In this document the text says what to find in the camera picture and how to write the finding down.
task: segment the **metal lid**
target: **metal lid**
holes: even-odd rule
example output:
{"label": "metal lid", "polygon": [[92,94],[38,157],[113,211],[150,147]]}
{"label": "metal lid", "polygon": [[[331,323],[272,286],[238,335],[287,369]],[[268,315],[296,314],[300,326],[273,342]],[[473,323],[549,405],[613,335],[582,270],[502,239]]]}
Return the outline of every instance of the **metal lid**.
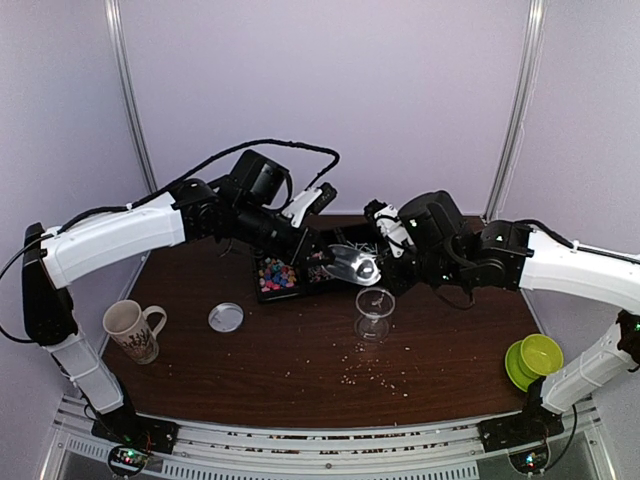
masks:
{"label": "metal lid", "polygon": [[235,303],[221,303],[209,313],[209,326],[220,333],[237,330],[243,320],[244,312]]}

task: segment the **mug handle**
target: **mug handle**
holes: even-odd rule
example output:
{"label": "mug handle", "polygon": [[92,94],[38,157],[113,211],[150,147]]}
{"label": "mug handle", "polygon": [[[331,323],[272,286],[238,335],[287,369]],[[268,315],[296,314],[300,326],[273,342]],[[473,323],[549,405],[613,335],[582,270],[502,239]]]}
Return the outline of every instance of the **mug handle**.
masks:
{"label": "mug handle", "polygon": [[142,312],[142,316],[144,317],[145,320],[147,320],[147,317],[152,313],[159,313],[160,315],[162,315],[162,318],[158,322],[158,325],[156,325],[156,328],[151,330],[151,333],[153,334],[153,338],[156,338],[164,328],[165,324],[167,323],[167,312],[165,312],[164,308],[162,307],[158,307],[157,305],[152,305],[144,309],[144,311]]}

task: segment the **green bowl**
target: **green bowl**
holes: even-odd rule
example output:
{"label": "green bowl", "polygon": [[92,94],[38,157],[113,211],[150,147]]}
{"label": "green bowl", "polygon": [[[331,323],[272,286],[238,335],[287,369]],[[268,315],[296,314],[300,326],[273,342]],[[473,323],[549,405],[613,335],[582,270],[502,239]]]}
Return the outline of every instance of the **green bowl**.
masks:
{"label": "green bowl", "polygon": [[522,340],[514,343],[507,350],[507,354],[504,357],[504,366],[507,370],[507,375],[513,382],[513,384],[518,387],[523,392],[526,392],[537,378],[540,376],[529,377],[524,374],[522,369],[520,368],[520,346],[522,345]]}
{"label": "green bowl", "polygon": [[529,377],[546,377],[564,365],[562,349],[553,339],[539,333],[520,344],[520,370]]}

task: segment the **yellow-green cup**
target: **yellow-green cup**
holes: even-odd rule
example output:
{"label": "yellow-green cup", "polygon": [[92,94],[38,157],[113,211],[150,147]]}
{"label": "yellow-green cup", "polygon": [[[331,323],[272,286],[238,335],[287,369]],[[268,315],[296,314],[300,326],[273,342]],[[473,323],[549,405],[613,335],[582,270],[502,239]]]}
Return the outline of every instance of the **yellow-green cup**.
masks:
{"label": "yellow-green cup", "polygon": [[522,373],[535,380],[560,370],[564,365],[564,355],[552,338],[536,333],[520,344],[518,362]]}

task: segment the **tree design on mug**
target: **tree design on mug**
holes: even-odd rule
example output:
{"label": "tree design on mug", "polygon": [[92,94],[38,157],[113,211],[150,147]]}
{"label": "tree design on mug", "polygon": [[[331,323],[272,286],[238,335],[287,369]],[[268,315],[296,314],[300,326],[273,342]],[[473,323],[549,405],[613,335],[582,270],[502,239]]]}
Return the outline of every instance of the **tree design on mug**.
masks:
{"label": "tree design on mug", "polygon": [[134,335],[129,335],[130,341],[123,341],[122,346],[134,356],[148,353],[151,341],[151,330],[145,328]]}

